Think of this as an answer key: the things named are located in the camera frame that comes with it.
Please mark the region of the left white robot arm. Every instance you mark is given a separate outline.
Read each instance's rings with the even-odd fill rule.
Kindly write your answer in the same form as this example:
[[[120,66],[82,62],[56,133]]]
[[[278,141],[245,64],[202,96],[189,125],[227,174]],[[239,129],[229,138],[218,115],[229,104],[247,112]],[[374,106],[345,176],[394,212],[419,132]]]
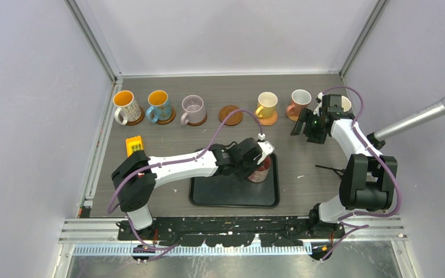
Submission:
[[[178,180],[234,175],[241,180],[251,176],[274,152],[265,140],[247,138],[229,145],[208,147],[170,157],[147,156],[143,150],[133,152],[111,174],[115,188],[108,213],[117,207],[127,214],[132,232],[141,240],[154,234],[148,201],[154,189]]]

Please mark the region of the lilac mug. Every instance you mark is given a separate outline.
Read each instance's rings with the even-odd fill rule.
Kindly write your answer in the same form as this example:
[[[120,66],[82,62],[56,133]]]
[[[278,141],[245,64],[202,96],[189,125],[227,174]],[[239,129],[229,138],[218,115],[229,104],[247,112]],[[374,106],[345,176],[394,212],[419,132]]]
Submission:
[[[187,125],[187,123],[197,123],[201,121],[206,112],[205,104],[203,99],[197,95],[186,96],[182,100],[183,114],[180,118],[182,125]]]

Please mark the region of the woven rattan coaster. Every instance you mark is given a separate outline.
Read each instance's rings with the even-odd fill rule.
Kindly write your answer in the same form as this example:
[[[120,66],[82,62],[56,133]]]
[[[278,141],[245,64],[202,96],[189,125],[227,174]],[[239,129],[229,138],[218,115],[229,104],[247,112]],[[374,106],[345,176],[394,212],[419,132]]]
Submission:
[[[275,124],[278,120],[278,113],[274,111],[273,114],[268,118],[257,118],[261,125],[263,126],[271,126]]]
[[[293,111],[286,111],[286,116],[294,122],[298,121],[299,114],[300,111],[298,111],[297,114],[295,114]]]

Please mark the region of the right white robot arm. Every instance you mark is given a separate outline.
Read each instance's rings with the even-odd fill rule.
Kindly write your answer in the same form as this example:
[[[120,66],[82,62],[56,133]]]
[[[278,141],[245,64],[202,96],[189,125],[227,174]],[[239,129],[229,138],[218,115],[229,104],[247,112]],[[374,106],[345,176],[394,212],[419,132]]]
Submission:
[[[341,95],[323,94],[316,111],[303,108],[290,134],[303,134],[315,144],[331,137],[348,158],[338,195],[315,204],[309,212],[307,230],[312,236],[320,238],[336,231],[342,220],[352,216],[382,217],[381,211],[391,207],[397,161],[367,142],[356,117],[342,107]]]

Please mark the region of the blue mug orange inside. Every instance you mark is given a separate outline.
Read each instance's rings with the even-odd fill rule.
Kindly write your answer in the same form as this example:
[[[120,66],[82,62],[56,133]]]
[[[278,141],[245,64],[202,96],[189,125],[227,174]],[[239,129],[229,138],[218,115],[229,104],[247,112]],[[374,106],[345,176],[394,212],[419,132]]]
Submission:
[[[148,103],[149,108],[146,111],[146,116],[151,123],[155,123],[160,118],[160,114],[172,106],[168,94],[163,90],[150,93]]]

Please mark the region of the brown wooden coaster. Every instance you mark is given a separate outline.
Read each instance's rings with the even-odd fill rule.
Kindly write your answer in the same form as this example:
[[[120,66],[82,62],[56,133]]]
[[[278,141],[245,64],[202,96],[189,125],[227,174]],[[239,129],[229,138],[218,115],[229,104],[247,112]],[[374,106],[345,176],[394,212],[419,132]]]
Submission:
[[[170,107],[170,109],[166,109],[160,114],[160,118],[155,123],[158,125],[166,125],[172,122],[175,117],[176,109],[174,107]]]
[[[140,107],[140,112],[141,112],[140,117],[137,120],[132,121],[132,122],[127,122],[126,125],[127,126],[135,126],[135,125],[139,124],[140,122],[142,122],[145,117],[145,111],[142,107]]]
[[[235,105],[226,105],[222,107],[218,113],[218,118],[220,122],[225,121],[226,126],[236,126],[243,120],[243,112],[238,111],[238,106]]]

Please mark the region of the white mug orange inside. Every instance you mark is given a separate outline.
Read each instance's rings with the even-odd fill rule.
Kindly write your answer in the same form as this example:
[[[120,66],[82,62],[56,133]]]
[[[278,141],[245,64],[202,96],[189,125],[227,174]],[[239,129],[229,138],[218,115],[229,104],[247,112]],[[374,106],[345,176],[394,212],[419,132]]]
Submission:
[[[114,119],[118,124],[124,126],[140,117],[140,106],[131,91],[118,92],[113,97],[113,103],[116,106]]]

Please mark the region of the dark wooden coaster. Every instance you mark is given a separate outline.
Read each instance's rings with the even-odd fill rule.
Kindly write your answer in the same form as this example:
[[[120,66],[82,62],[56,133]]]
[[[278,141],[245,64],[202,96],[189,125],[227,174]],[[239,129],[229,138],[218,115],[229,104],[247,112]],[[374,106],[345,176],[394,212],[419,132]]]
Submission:
[[[190,123],[189,122],[189,123],[187,123],[187,125],[189,125],[189,126],[200,126],[200,125],[204,124],[205,121],[207,121],[207,113],[205,114],[205,117],[201,121],[199,121],[197,123]]]

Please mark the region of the cream mug yellow handle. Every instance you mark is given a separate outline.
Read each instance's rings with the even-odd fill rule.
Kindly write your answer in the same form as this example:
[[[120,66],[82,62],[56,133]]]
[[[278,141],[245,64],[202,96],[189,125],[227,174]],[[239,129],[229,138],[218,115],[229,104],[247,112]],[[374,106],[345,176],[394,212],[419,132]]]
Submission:
[[[255,115],[259,119],[268,119],[275,112],[278,97],[271,92],[262,92],[257,98],[257,108]]]

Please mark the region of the white mug pink handle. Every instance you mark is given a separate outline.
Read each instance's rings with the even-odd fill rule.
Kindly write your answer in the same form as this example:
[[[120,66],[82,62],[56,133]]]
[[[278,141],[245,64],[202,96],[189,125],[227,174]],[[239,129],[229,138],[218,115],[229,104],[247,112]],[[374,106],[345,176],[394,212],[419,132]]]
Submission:
[[[298,116],[303,108],[307,108],[312,100],[311,94],[304,89],[297,89],[291,94],[291,103],[286,108],[288,117]]]

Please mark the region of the white mug black handle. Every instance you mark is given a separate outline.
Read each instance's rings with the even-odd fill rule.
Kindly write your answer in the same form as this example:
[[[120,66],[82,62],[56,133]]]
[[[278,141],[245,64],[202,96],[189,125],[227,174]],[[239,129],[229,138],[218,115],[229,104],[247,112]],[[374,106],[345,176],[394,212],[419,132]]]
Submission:
[[[349,100],[349,98],[345,96],[341,96],[341,106],[344,110],[344,112],[348,112],[352,108],[352,103]]]

